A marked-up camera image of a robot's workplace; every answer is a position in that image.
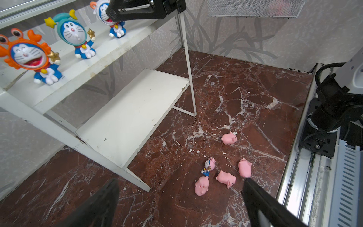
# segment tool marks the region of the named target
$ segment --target white shelf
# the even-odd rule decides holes
[[[33,71],[25,72],[26,70],[23,69],[15,70],[7,67],[0,71],[0,86],[4,89],[8,88],[18,75],[25,72],[8,89],[8,93],[44,114],[175,15],[176,10],[160,20],[127,21],[125,24],[127,33],[120,39],[109,37],[110,27],[97,21],[86,27],[86,30],[91,28],[96,35],[96,41],[92,46],[96,50],[96,56],[91,59],[76,58],[74,47],[62,40],[51,45],[52,50],[59,52],[61,58],[59,70],[63,77],[58,82],[52,85],[35,84]]]
[[[187,78],[145,69],[76,134],[126,168],[188,86]]]

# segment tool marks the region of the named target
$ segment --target toy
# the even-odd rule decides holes
[[[8,49],[0,46],[0,57],[8,56],[9,58],[4,61],[10,67],[35,71],[34,83],[36,84],[43,82],[51,85],[62,78],[62,73],[58,71],[59,53],[54,53],[45,42],[38,44],[42,39],[41,35],[36,35],[33,30],[29,30],[29,39],[25,39],[23,32],[17,28],[11,29],[11,33],[18,39],[10,42],[6,36],[0,35],[0,43],[8,45]]]
[[[195,183],[195,194],[202,196],[208,192],[209,180],[208,177],[200,177]]]
[[[222,136],[222,141],[225,145],[234,144],[237,141],[237,136],[234,135],[231,131],[228,134],[224,134]]]
[[[216,177],[216,180],[226,184],[227,188],[229,189],[229,187],[231,187],[233,184],[236,183],[236,177],[233,176],[230,173],[226,173],[224,171],[221,170],[221,172],[218,174],[218,176]]]
[[[107,16],[106,9],[109,6],[109,3],[110,0],[91,1],[90,7],[93,9],[93,14],[96,14],[98,19],[110,26],[110,37],[121,38],[126,34],[126,29],[123,27],[125,22],[113,22],[110,17]]]
[[[50,17],[44,19],[48,27],[54,28],[57,25],[59,37],[76,48],[74,53],[77,58],[91,58],[96,55],[96,51],[91,48],[95,40],[94,31],[88,30],[87,34],[90,36],[90,41],[87,41],[85,28],[76,20],[77,17],[74,9],[69,11],[69,13],[59,13],[53,19]]]
[[[252,163],[247,161],[246,159],[241,159],[238,163],[238,169],[240,171],[241,177],[249,178],[251,177],[251,166]]]
[[[202,173],[205,176],[209,176],[209,172],[214,169],[216,160],[214,158],[210,157],[207,161],[204,162],[204,169],[201,170],[200,173]]]

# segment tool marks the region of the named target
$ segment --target brown marble tile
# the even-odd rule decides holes
[[[114,226],[248,226],[238,161],[253,163],[252,179],[276,196],[312,76],[195,51],[190,60],[197,117],[172,109],[129,165],[150,192],[65,148],[1,201],[0,225],[50,226],[118,178]],[[184,51],[158,70],[187,77]],[[193,111],[190,89],[177,106]],[[238,141],[224,145],[229,130]],[[199,197],[194,184],[210,156],[216,170]],[[220,170],[237,177],[230,189],[215,180]]]

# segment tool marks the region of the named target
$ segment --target white mesh basket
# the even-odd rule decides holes
[[[210,17],[297,18],[305,0],[208,0]]]

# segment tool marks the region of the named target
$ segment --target upper shelf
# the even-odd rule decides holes
[[[44,114],[61,100],[66,98],[82,84],[94,77],[97,73],[110,65],[128,50],[161,27],[164,23],[176,15],[177,11],[159,20],[132,20],[125,24],[126,35],[122,38],[111,38],[110,27],[97,21],[86,27],[91,28],[96,35],[92,48],[96,50],[96,56],[82,60],[74,56],[74,47],[60,40],[52,45],[54,52],[59,52],[61,65],[58,68],[63,77],[52,85],[35,84],[33,82],[34,71],[23,69],[15,70],[7,67],[0,71],[0,85],[8,89],[8,93]]]

